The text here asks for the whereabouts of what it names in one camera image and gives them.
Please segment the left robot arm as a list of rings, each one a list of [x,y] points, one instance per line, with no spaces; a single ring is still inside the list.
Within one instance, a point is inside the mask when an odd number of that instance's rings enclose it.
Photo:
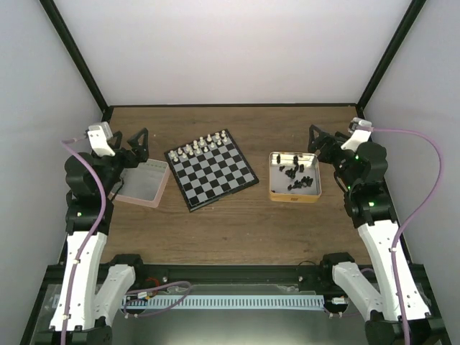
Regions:
[[[64,164],[70,189],[67,258],[57,308],[36,344],[110,344],[112,323],[125,293],[141,289],[147,281],[140,257],[128,254],[110,264],[102,286],[96,286],[114,209],[112,189],[122,183],[126,169],[147,161],[148,131],[143,128],[129,138],[129,149],[121,146],[121,132],[112,132],[106,122],[89,126],[83,137],[90,142],[90,152],[72,149],[76,138],[62,142],[70,153]]]

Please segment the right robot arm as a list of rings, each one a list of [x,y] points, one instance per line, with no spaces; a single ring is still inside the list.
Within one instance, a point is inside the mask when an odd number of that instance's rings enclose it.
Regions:
[[[364,319],[368,344],[435,344],[445,328],[421,297],[400,243],[396,212],[384,184],[387,150],[370,141],[372,127],[365,121],[354,120],[349,131],[349,136],[329,134],[312,125],[308,151],[333,166],[377,283],[368,281],[346,253],[324,256],[320,283],[345,292]]]

